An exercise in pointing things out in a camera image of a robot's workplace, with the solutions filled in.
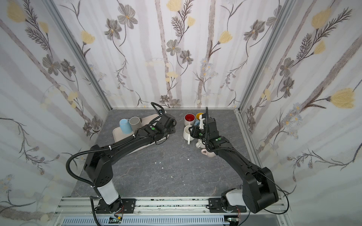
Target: blue mug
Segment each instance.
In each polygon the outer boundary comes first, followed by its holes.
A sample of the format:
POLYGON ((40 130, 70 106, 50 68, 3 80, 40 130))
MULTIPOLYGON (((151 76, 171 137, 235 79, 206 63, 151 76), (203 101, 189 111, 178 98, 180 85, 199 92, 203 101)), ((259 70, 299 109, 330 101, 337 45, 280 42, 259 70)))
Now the blue mug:
POLYGON ((119 127, 124 134, 130 134, 133 132, 129 119, 122 119, 119 122, 119 127))

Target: gray mug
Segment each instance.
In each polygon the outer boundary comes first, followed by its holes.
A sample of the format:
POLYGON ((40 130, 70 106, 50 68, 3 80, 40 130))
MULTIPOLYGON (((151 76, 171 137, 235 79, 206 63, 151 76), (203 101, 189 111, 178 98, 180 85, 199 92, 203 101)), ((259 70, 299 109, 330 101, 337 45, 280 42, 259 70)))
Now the gray mug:
POLYGON ((140 117, 132 117, 130 124, 133 132, 136 132, 137 129, 142 128, 142 119, 140 117))

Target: red mug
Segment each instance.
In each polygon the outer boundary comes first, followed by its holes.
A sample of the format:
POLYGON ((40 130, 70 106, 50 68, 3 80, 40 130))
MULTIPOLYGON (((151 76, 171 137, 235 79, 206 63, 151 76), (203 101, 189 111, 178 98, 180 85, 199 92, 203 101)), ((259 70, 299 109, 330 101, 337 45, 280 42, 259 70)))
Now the red mug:
POLYGON ((188 113, 185 115, 184 117, 184 123, 185 123, 185 126, 187 125, 194 125, 195 124, 195 115, 191 114, 191 113, 188 113))

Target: mounting plate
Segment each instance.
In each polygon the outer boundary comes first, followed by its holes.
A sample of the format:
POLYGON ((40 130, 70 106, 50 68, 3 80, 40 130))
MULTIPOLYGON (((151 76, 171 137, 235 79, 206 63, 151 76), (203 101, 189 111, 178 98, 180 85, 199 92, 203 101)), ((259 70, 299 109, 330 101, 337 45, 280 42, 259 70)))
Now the mounting plate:
POLYGON ((237 208, 239 208, 241 213, 246 213, 246 206, 230 206, 228 210, 225 210, 221 198, 209 198, 209 204, 206 206, 210 213, 237 213, 237 208))

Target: white mug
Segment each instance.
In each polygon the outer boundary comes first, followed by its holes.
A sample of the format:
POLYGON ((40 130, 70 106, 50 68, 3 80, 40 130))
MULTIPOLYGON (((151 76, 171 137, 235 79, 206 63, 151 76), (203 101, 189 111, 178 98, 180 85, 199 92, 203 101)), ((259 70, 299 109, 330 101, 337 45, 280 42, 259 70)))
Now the white mug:
POLYGON ((205 144, 203 144, 202 140, 200 140, 200 139, 197 140, 196 147, 197 148, 203 148, 203 149, 206 148, 205 144))
POLYGON ((201 153, 207 155, 209 158, 215 157, 216 154, 214 152, 208 152, 206 149, 202 149, 201 153))
POLYGON ((191 125, 187 125, 184 128, 184 139, 187 140, 187 144, 190 144, 191 140, 194 140, 195 138, 193 138, 192 136, 190 136, 190 131, 189 128, 192 127, 191 125))
POLYGON ((194 114, 187 113, 187 114, 184 116, 184 124, 185 124, 185 126, 187 126, 187 125, 194 125, 194 124, 195 124, 195 120, 196 120, 196 117, 195 117, 194 114))

